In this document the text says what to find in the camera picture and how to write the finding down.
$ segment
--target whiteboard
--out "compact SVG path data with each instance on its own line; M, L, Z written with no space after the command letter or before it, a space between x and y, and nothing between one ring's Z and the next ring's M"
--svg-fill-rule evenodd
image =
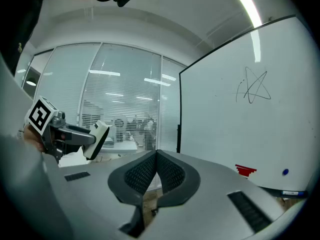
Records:
M248 179L260 187L306 190L320 162L320 53L296 17L218 48L180 82L182 154L256 169Z

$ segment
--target white desk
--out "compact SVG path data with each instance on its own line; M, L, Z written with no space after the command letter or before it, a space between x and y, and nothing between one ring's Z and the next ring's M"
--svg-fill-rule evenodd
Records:
M123 142L115 142L114 147L102 147L100 154L103 153L135 153L138 150L134 140L124 140Z
M89 164L90 160L84 157L82 148L79 148L77 152L72 152L61 157L59 161L59 167L79 166Z

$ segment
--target black vent slot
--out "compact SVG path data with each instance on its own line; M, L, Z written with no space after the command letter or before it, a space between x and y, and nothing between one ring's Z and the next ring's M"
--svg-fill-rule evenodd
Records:
M271 224L271 220L243 192L234 192L228 197L255 233Z
M70 181L78 180L87 176L90 176L90 174L86 171L82 171L74 174L65 175L64 178L66 179L67 182L70 182Z

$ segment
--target person's hand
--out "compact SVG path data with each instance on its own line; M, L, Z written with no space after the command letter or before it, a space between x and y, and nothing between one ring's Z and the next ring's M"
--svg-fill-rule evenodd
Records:
M23 138L26 142L32 144L40 152L45 152L44 144L41 140L41 135L33 128L31 124L27 124L24 127Z

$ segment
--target white wall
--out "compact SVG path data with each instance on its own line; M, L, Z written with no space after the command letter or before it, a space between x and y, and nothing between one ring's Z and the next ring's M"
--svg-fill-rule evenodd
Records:
M189 65L203 54L174 32L138 19L95 16L93 21L76 18L57 24L37 47L39 52L80 42L118 43L140 47Z

